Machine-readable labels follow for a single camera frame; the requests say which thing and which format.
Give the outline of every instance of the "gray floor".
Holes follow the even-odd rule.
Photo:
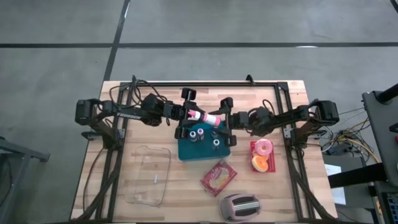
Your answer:
[[[0,1],[0,43],[112,42],[122,5]],[[393,42],[397,21],[388,0],[134,0],[121,42]],[[75,103],[98,97],[109,52],[0,49],[0,136],[51,153],[47,164],[30,164],[16,222],[70,216],[87,145],[73,121]],[[363,92],[398,82],[396,55],[398,47],[119,49],[111,80],[305,80],[310,100],[332,100],[346,111],[362,106]],[[344,121],[351,115],[334,130],[366,118]],[[370,129],[363,136],[376,147]],[[369,222],[363,211],[344,213]]]

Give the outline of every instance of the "wooden table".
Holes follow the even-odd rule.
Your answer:
[[[286,81],[289,84],[290,97],[293,107],[308,104],[304,82]],[[119,85],[119,82],[104,82],[101,91],[101,100],[109,100],[109,89]],[[182,103],[180,87],[158,87],[160,94],[165,95],[174,103]],[[262,105],[263,99],[268,99],[277,109],[275,91],[270,87],[195,87],[196,102],[205,111],[217,110],[220,100],[227,96],[234,99],[233,112],[248,111]],[[150,93],[149,88],[141,88],[143,96]],[[118,91],[113,91],[117,98]],[[284,96],[284,111],[287,111]],[[251,222],[280,222],[296,221],[296,212],[287,167],[286,153],[281,129],[275,129],[265,138],[274,143],[276,173],[260,174],[251,171],[249,165],[249,143],[260,139],[250,137],[245,131],[233,131],[237,135],[238,144],[231,148],[231,155],[226,161],[238,172],[234,180],[217,196],[213,198],[203,190],[199,180],[219,161],[182,162],[177,155],[177,140],[174,139],[176,121],[167,126],[165,121],[159,127],[145,126],[140,121],[129,120],[126,143],[123,152],[123,163],[114,211],[114,222],[222,222],[218,212],[219,199],[230,194],[255,194],[262,203],[262,211]],[[150,207],[126,202],[128,188],[132,182],[132,174],[139,166],[135,162],[135,151],[139,146],[160,146],[171,151],[171,166],[167,190],[160,207]],[[81,179],[76,193],[76,200],[72,211],[72,218],[82,212],[82,195],[88,171],[97,153],[102,148],[102,141],[92,141],[88,150],[81,173]],[[99,158],[93,169],[86,193],[86,206],[93,200],[100,189],[103,166],[106,153]],[[319,147],[308,146],[305,149],[305,167],[311,191],[319,202],[333,216],[337,217],[331,189],[326,176],[326,170]],[[104,212],[108,209],[110,190],[105,198]],[[305,210],[303,193],[300,194],[302,207]]]

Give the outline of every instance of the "teal tray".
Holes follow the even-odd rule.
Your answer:
[[[219,159],[227,157],[231,154],[229,147],[225,146],[224,137],[218,135],[217,139],[220,140],[220,145],[217,150],[213,149],[213,140],[211,136],[213,126],[200,123],[192,126],[190,131],[197,131],[202,128],[205,132],[205,138],[202,141],[191,142],[189,139],[178,140],[178,158],[181,161],[199,161],[205,159]]]

